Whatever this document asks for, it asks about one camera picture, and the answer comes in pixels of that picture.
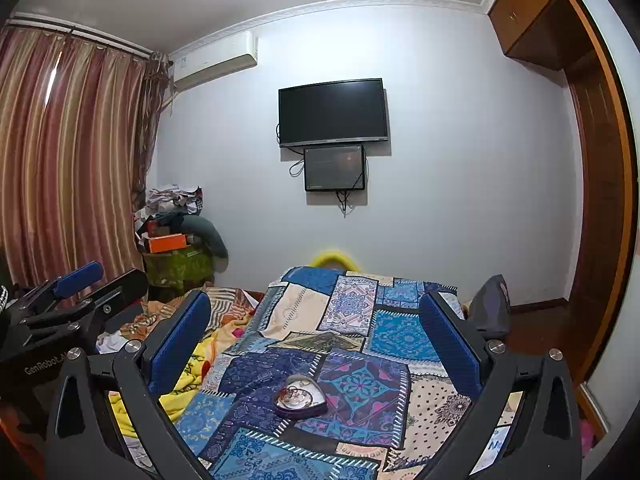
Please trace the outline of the striped brown beige quilt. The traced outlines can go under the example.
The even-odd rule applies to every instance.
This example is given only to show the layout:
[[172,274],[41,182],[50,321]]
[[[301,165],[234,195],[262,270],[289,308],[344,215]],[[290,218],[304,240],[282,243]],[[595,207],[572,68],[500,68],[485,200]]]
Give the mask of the striped brown beige quilt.
[[[160,322],[182,311],[181,305],[190,293],[168,302],[143,301],[142,312],[131,322],[125,323],[120,328],[120,333],[126,339],[145,339]],[[242,321],[253,315],[258,299],[244,289],[205,285],[196,289],[196,298],[189,301],[189,304],[189,312],[184,317],[195,321],[203,334],[208,335],[233,320]]]

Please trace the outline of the striped red gold curtain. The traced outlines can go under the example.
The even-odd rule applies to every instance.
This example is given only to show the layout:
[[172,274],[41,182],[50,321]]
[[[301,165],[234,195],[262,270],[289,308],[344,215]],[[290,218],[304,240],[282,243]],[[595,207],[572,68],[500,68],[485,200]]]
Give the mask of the striped red gold curtain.
[[111,280],[142,266],[145,202],[168,59],[73,34],[1,33],[1,253],[37,285],[96,261]]

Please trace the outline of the orange box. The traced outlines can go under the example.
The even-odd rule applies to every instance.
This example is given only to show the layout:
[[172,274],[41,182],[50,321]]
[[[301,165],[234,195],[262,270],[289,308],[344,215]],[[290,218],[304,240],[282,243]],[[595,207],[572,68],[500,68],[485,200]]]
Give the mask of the orange box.
[[150,254],[161,254],[186,248],[186,236],[182,233],[151,237],[144,242],[144,247]]

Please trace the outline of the brown wooden door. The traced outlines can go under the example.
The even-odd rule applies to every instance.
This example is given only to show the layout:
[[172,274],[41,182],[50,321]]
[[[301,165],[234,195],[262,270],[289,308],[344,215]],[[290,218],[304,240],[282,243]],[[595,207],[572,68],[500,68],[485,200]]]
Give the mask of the brown wooden door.
[[582,149],[582,235],[572,291],[567,362],[578,385],[603,352],[624,296],[634,226],[631,137],[612,72],[591,53],[566,70]]

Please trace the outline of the large black wall television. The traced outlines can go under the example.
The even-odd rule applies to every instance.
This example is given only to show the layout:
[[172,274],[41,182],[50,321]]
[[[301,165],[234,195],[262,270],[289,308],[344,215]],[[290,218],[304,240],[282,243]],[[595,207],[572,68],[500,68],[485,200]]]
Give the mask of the large black wall television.
[[345,142],[385,142],[388,119],[380,78],[304,84],[278,91],[282,148]]

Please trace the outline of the dark gray bag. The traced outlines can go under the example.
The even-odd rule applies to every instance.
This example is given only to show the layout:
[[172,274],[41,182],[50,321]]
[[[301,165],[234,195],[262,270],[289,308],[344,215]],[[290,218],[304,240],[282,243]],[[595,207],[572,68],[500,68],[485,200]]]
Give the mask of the dark gray bag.
[[502,274],[492,276],[476,293],[469,307],[469,321],[483,337],[502,339],[511,329],[511,301]]

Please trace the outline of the wooden overhead cabinet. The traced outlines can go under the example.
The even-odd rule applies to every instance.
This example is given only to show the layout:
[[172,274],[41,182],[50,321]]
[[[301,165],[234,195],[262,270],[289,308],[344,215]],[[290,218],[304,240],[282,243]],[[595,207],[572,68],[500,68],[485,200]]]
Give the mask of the wooden overhead cabinet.
[[549,70],[574,63],[589,44],[570,0],[496,0],[489,18],[504,55]]

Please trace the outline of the small black wall monitor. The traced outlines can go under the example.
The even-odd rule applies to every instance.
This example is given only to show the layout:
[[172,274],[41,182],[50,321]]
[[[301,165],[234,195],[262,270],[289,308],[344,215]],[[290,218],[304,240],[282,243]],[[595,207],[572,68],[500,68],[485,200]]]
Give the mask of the small black wall monitor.
[[366,152],[360,144],[304,149],[305,191],[352,192],[366,188]]

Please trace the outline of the blue patchwork bedspread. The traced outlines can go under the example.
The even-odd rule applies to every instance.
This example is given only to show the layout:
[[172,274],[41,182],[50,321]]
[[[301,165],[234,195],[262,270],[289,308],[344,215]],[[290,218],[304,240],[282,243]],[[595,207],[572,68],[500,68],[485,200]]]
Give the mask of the blue patchwork bedspread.
[[[412,479],[472,401],[457,392],[419,321],[452,286],[298,266],[272,283],[245,334],[214,359],[178,420],[215,479]],[[288,376],[311,377],[326,414],[281,418]]]

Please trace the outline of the yellow round object behind bed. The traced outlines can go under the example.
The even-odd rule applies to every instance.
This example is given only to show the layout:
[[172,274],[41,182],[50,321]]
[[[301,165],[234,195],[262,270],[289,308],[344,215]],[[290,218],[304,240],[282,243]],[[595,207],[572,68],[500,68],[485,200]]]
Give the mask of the yellow round object behind bed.
[[338,252],[337,250],[329,250],[328,252],[322,252],[314,260],[309,263],[314,268],[327,268],[330,266],[339,266],[346,271],[359,272],[360,267],[357,263],[349,258],[344,252]]

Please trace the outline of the white wall air conditioner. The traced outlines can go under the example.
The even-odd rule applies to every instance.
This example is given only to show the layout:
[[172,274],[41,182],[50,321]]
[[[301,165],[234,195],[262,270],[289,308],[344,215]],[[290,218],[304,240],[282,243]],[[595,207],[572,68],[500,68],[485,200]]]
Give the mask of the white wall air conditioner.
[[183,92],[257,63],[257,38],[249,30],[239,32],[179,56],[174,62],[174,86]]

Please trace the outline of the green patterned storage box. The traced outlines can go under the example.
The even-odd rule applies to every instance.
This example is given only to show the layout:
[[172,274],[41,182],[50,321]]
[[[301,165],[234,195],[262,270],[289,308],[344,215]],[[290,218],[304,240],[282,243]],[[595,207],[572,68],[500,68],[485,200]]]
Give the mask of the green patterned storage box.
[[185,290],[189,284],[202,284],[214,273],[214,259],[201,246],[186,246],[171,252],[143,254],[149,283],[155,287]]

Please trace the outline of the pile of clothes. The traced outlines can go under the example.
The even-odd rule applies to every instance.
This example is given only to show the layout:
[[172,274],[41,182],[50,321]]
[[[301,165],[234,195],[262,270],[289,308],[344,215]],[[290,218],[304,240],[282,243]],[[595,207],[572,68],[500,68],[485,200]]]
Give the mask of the pile of clothes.
[[168,184],[151,188],[146,192],[144,205],[134,214],[134,230],[139,232],[145,222],[154,220],[159,214],[195,214],[203,210],[203,191],[199,186],[183,188],[178,184]]

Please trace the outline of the heart-shaped purple jewelry box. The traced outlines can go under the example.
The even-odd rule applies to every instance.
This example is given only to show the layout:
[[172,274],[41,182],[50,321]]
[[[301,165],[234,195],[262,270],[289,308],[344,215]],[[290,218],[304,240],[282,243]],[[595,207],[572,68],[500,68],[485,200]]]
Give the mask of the heart-shaped purple jewelry box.
[[310,419],[326,414],[327,410],[326,395],[320,386],[302,374],[288,376],[273,399],[273,411],[281,418]]

